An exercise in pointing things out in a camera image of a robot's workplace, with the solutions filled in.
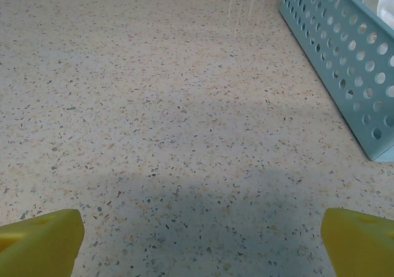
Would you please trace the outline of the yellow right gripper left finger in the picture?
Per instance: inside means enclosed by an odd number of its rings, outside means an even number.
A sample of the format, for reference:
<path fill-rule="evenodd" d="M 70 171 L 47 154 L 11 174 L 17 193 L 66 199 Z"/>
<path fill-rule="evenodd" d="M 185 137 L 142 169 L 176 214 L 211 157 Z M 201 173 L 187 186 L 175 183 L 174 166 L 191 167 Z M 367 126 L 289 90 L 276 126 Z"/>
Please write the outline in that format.
<path fill-rule="evenodd" d="M 77 209 L 1 227 L 1 276 L 71 276 L 84 239 Z"/>

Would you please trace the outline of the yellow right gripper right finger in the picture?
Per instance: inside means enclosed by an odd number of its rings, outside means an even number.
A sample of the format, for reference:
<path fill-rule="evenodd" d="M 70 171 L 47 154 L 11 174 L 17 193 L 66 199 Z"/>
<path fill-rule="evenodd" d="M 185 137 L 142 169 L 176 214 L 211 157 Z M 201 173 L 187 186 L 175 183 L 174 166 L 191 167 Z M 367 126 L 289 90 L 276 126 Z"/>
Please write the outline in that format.
<path fill-rule="evenodd" d="M 392 220 L 329 208 L 321 237 L 336 276 L 393 276 Z"/>

